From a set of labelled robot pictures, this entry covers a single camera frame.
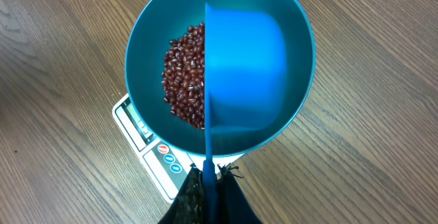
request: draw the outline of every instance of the wooden table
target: wooden table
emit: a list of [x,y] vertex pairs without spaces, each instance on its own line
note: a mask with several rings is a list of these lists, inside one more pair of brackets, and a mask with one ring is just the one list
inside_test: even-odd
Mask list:
[[[0,0],[0,223],[156,223],[111,116],[148,0]],[[438,0],[299,0],[304,108],[236,162],[264,223],[438,223]]]

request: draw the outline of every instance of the bowl rim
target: bowl rim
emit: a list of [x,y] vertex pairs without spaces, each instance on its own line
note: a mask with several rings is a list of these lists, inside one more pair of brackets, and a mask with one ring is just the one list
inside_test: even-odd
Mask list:
[[[127,59],[128,59],[128,49],[129,49],[129,43],[131,41],[131,36],[133,34],[134,29],[136,28],[137,22],[140,20],[140,17],[142,16],[142,14],[145,12],[145,10],[147,9],[148,5],[152,2],[153,0],[149,0],[148,3],[144,6],[144,8],[142,9],[142,11],[140,12],[140,14],[138,15],[132,29],[131,32],[129,34],[128,37],[128,41],[127,41],[127,46],[125,49],[125,65],[124,65],[124,69],[125,69],[125,85],[127,88],[127,92],[129,94],[129,100],[131,101],[131,104],[134,108],[134,110],[137,112],[138,116],[140,117],[140,119],[142,120],[142,122],[144,123],[144,125],[148,128],[148,130],[150,130],[152,133],[154,133],[162,142],[164,142],[165,144],[169,145],[170,147],[175,147],[185,153],[191,154],[191,155],[198,155],[198,156],[205,156],[205,154],[202,153],[195,153],[193,151],[188,151],[186,149],[180,148],[176,145],[173,145],[171,142],[168,142],[167,140],[164,140],[160,135],[156,134],[150,127],[149,125],[144,121],[143,117],[140,115],[140,113],[137,110],[137,107],[135,105],[135,103],[133,102],[133,99],[131,98],[131,91],[129,89],[129,83],[128,83],[128,78],[127,78]],[[313,30],[309,21],[309,18],[307,17],[306,12],[304,11],[304,9],[302,8],[300,2],[298,0],[293,0],[295,2],[295,4],[298,6],[298,8],[301,11],[301,14],[303,15],[306,24],[307,24],[307,31],[309,32],[309,36],[310,36],[310,41],[311,41],[311,47],[312,47],[312,67],[311,67],[311,73],[310,73],[310,78],[309,78],[309,82],[307,84],[307,89],[306,89],[306,93],[304,95],[304,97],[301,100],[300,105],[298,106],[298,108],[296,109],[295,113],[291,116],[291,118],[282,126],[280,127],[275,133],[273,133],[273,135],[271,135],[269,138],[265,139],[263,142],[258,143],[255,146],[252,146],[250,148],[247,148],[243,151],[238,151],[238,152],[234,152],[234,153],[230,153],[230,154],[222,154],[222,155],[214,155],[213,157],[215,158],[223,158],[223,157],[229,157],[229,156],[233,156],[233,155],[241,155],[244,153],[248,153],[249,151],[252,151],[254,149],[257,149],[263,145],[265,145],[266,143],[270,142],[272,139],[274,139],[275,137],[277,137],[284,129],[286,129],[287,126],[290,125],[290,123],[294,120],[294,118],[296,117],[296,115],[300,112],[301,108],[304,106],[304,103],[307,99],[307,96],[310,93],[310,89],[311,89],[311,85],[313,83],[313,77],[315,75],[315,64],[316,64],[316,50],[315,50],[315,38],[313,37]]]

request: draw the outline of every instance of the red button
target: red button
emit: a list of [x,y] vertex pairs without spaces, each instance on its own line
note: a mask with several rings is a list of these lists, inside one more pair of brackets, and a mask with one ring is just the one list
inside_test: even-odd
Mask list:
[[167,145],[158,145],[158,152],[169,153],[169,147]]

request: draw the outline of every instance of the red bean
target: red bean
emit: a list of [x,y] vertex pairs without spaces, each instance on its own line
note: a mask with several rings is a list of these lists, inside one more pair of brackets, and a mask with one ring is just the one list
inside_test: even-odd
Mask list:
[[204,35],[201,21],[169,40],[161,73],[163,101],[169,103],[170,113],[199,129],[204,129]]

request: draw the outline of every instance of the kitchen scale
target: kitchen scale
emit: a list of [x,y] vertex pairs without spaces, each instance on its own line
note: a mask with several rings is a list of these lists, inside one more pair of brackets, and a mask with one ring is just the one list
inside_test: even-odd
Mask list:
[[[195,163],[202,170],[205,157],[188,154],[162,142],[141,121],[128,94],[113,107],[112,116],[155,186],[164,199],[172,203],[191,169],[190,165]],[[242,155],[213,158],[213,163],[224,166]]]

